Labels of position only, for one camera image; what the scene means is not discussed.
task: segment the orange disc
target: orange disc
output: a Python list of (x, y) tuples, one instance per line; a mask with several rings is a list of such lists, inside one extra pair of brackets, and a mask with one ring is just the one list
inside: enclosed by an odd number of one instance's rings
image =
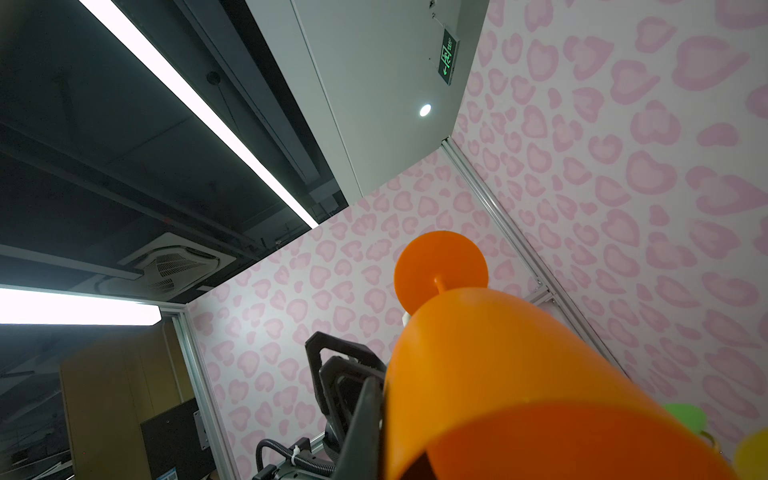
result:
[(467, 286), (488, 287), (488, 265), (477, 245), (459, 233), (425, 233), (395, 265), (395, 293), (411, 315), (441, 292)]

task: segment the wallpaper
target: wallpaper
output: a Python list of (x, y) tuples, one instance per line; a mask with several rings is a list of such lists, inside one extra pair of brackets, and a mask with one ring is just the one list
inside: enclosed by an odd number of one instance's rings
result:
[(768, 425), (768, 2), (491, 0), (454, 140), (621, 365)]
[(474, 240), (491, 288), (525, 296), (538, 286), (436, 151), (188, 305), (243, 480), (256, 473), (261, 439), (289, 445), (325, 428), (304, 352), (313, 332), (364, 343), (389, 360), (404, 313), (392, 285), (395, 262), (408, 242), (432, 230)]

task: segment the green exit sign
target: green exit sign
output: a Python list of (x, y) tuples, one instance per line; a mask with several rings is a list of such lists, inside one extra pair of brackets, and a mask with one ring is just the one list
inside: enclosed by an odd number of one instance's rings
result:
[(440, 52), (440, 62), (437, 65), (437, 72), (440, 74), (445, 83), (450, 85), (453, 78), (453, 67), (456, 63), (456, 52), (458, 51), (458, 40), (453, 38), (453, 35), (448, 33), (448, 30), (443, 30), (442, 34), (442, 50)]

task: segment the green round object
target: green round object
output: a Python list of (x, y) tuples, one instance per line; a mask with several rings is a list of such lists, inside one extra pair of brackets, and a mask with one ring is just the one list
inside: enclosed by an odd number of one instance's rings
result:
[(707, 427), (707, 414), (695, 405), (690, 403), (668, 403), (664, 406), (664, 409), (697, 435)]

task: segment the recessed ceiling light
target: recessed ceiling light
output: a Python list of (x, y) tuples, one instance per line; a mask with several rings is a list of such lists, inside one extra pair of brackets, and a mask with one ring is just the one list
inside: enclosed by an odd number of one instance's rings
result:
[(21, 290), (0, 286), (0, 324), (21, 325), (154, 325), (156, 305), (76, 293)]
[(157, 51), (157, 49), (144, 37), (131, 20), (112, 3), (111, 0), (80, 0), (80, 3), (87, 8), (94, 17), (112, 34), (118, 38), (123, 45), (131, 51), (141, 63), (162, 81), (168, 89), (176, 95), (192, 112), (197, 115), (204, 124), (212, 130), (240, 159), (245, 162), (256, 175), (280, 197), (288, 207), (306, 222), (310, 228), (317, 227), (317, 222), (312, 216), (304, 210), (299, 202), (288, 190), (277, 181), (277, 179), (267, 170), (256, 158), (248, 147), (230, 130), (221, 118), (205, 103), (205, 100), (187, 83), (186, 80), (177, 72), (168, 60)]

